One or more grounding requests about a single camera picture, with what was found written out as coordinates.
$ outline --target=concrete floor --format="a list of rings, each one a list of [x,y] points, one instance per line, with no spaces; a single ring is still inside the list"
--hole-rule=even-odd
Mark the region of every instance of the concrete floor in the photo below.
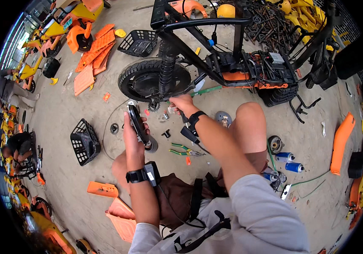
[[[92,34],[98,32],[107,23],[115,23],[115,28],[122,28],[127,33],[134,29],[150,30],[150,19],[152,8],[140,11],[132,9],[152,4],[152,1],[129,0],[110,1],[111,9],[104,9],[93,24]],[[205,35],[211,36],[213,27],[202,27]],[[231,26],[219,26],[217,29],[220,44],[229,48],[233,46],[233,28]],[[177,30],[175,33],[182,38],[192,49],[200,46],[186,30]],[[113,224],[105,216],[105,210],[112,203],[112,199],[96,196],[87,193],[89,181],[107,182],[116,184],[117,180],[111,175],[112,160],[104,151],[84,167],[79,166],[70,143],[70,133],[82,118],[85,118],[95,129],[100,143],[102,144],[105,131],[105,148],[111,157],[116,157],[124,150],[122,131],[117,135],[109,133],[109,126],[116,122],[119,126],[123,124],[123,111],[126,109],[127,97],[118,89],[118,75],[124,67],[137,57],[126,55],[115,50],[121,38],[109,57],[107,70],[97,75],[93,90],[85,90],[83,93],[74,96],[73,80],[77,73],[63,83],[68,73],[74,70],[81,58],[80,53],[72,54],[65,43],[57,59],[61,57],[61,66],[55,77],[59,78],[56,85],[49,85],[50,80],[38,72],[35,76],[37,83],[36,93],[41,97],[36,103],[34,114],[28,114],[26,122],[29,128],[34,129],[37,137],[37,144],[44,148],[44,161],[42,173],[46,180],[45,186],[38,186],[35,180],[25,185],[31,194],[46,198],[53,207],[53,219],[61,230],[68,228],[65,234],[67,239],[75,246],[75,239],[86,238],[95,250],[101,253],[127,253],[130,243],[122,241]],[[258,50],[251,42],[245,42],[246,52]],[[201,50],[200,57],[204,58],[207,52]],[[195,68],[189,67],[193,76],[197,73]],[[301,73],[306,74],[310,66],[305,64]],[[296,161],[302,162],[306,170],[297,174],[282,169],[288,177],[286,183],[296,183],[314,178],[326,172],[330,167],[332,144],[335,130],[350,111],[355,119],[356,125],[347,141],[344,159],[342,163],[341,176],[326,174],[318,180],[297,185],[291,189],[292,196],[303,197],[314,190],[323,180],[326,180],[313,194],[307,198],[299,198],[291,203],[291,198],[286,202],[296,209],[301,220],[306,225],[310,239],[310,250],[317,253],[322,248],[327,250],[335,243],[342,234],[341,242],[345,241],[350,234],[348,226],[350,221],[345,220],[348,209],[346,190],[350,184],[347,176],[348,161],[351,153],[357,151],[362,142],[361,114],[359,109],[360,98],[350,98],[345,88],[345,81],[348,83],[352,94],[356,95],[357,77],[348,80],[339,80],[338,85],[323,91],[315,85],[313,89],[307,89],[304,83],[300,84],[299,94],[306,104],[321,97],[316,107],[306,110],[308,115],[301,115],[306,122],[301,124],[291,111],[288,103],[272,108],[267,108],[258,95],[253,95],[247,89],[221,89],[201,96],[194,97],[197,107],[206,112],[209,116],[219,110],[229,112],[235,117],[235,110],[245,102],[258,102],[266,115],[267,135],[278,135],[285,143],[285,152],[292,152],[296,155]],[[217,86],[214,81],[206,79],[204,88]],[[105,93],[109,92],[111,98],[103,101]],[[192,164],[186,165],[185,157],[169,153],[170,142],[185,144],[194,150],[190,142],[184,138],[179,131],[183,123],[179,116],[171,115],[169,120],[162,119],[162,112],[167,105],[161,104],[159,112],[151,113],[148,117],[148,124],[152,136],[159,143],[159,149],[154,154],[147,154],[146,160],[156,161],[161,175],[168,175],[172,172],[187,183],[193,183],[197,177],[204,177],[206,172],[216,175],[219,170],[218,163],[210,155],[203,157],[191,157]],[[140,103],[140,109],[147,108],[146,103]],[[326,137],[322,136],[322,125],[326,125]],[[171,138],[166,139],[160,136],[165,130],[170,129]],[[284,167],[282,163],[276,163],[277,169]],[[117,186],[119,197],[131,206],[130,197],[126,191]]]

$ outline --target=electric bicycle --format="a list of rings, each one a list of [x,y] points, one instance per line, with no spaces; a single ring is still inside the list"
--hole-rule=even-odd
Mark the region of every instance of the electric bicycle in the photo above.
[[[157,105],[170,97],[188,93],[208,76],[225,87],[249,88],[257,92],[264,103],[271,107],[293,99],[297,94],[299,82],[306,79],[310,78],[309,82],[316,84],[335,79],[337,83],[337,77],[335,74],[332,75],[331,69],[338,44],[331,40],[331,34],[334,26],[342,22],[342,18],[332,2],[326,4],[327,22],[321,30],[310,33],[301,28],[301,35],[289,54],[293,53],[303,37],[313,38],[293,63],[290,63],[289,54],[263,51],[246,53],[242,49],[244,28],[253,22],[250,6],[244,1],[235,1],[235,18],[193,20],[189,20],[184,13],[179,13],[168,2],[155,0],[151,18],[151,28],[163,40],[159,49],[161,57],[141,59],[127,66],[118,78],[119,89],[130,99]],[[215,31],[209,39],[197,28],[224,24],[234,25],[232,52],[214,48],[217,45]],[[173,33],[173,30],[181,28],[187,29],[210,52],[205,60],[200,59]],[[297,28],[295,26],[291,33],[296,32]],[[326,45],[332,45],[334,51],[327,53]],[[295,70],[309,58],[313,62],[312,71],[305,78],[298,80]],[[198,77],[192,81],[189,71],[182,63],[194,65],[198,69]]]

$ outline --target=pliers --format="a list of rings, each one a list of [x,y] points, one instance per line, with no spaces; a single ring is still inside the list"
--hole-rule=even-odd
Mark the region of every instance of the pliers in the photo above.
[[[173,146],[178,146],[178,147],[181,147],[183,148],[184,150],[186,150],[186,152],[178,152],[178,151],[175,151],[173,149],[169,149],[169,152],[172,152],[172,153],[175,153],[177,155],[193,155],[193,156],[203,156],[205,154],[201,154],[199,152],[196,152],[196,151],[193,151],[189,148],[187,148],[186,146],[184,145],[180,145],[180,144],[175,144],[175,143],[171,143]]]

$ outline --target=person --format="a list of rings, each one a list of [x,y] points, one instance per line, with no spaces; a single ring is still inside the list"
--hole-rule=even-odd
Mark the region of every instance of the person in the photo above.
[[[189,95],[170,98],[170,102],[187,118],[200,111]],[[220,163],[219,180],[229,197],[206,198],[208,191],[203,187],[204,199],[196,219],[191,220],[193,210],[186,213],[183,209],[193,206],[192,191],[191,200],[186,199],[185,191],[180,190],[187,188],[180,188],[181,180],[174,180],[178,179],[171,177],[174,174],[169,175],[171,180],[162,177],[159,190],[149,181],[125,180],[127,171],[143,167],[145,157],[144,146],[138,142],[128,112],[124,112],[125,151],[113,162],[112,172],[129,191],[137,222],[129,253],[308,253],[305,226],[259,175],[266,163],[266,120],[260,105],[240,105],[228,129],[207,115],[198,119],[195,129],[202,144]],[[149,134],[148,125],[144,125]],[[172,216],[169,205],[173,217],[177,214],[183,222],[169,226],[172,231],[163,239],[159,224],[169,225],[164,223]]]
[[[17,133],[10,137],[6,144],[1,148],[4,158],[14,157],[17,162],[22,162],[32,155],[32,139],[30,133]]]
[[[34,105],[36,101],[39,99],[40,94],[32,94],[26,89],[23,89],[18,85],[15,81],[9,80],[5,78],[7,75],[11,75],[16,73],[15,69],[3,69],[0,71],[0,108],[2,109],[2,100],[9,101],[13,94],[20,96],[24,99],[27,99],[27,103],[20,98],[19,106],[26,107],[27,109],[31,109],[34,111]]]

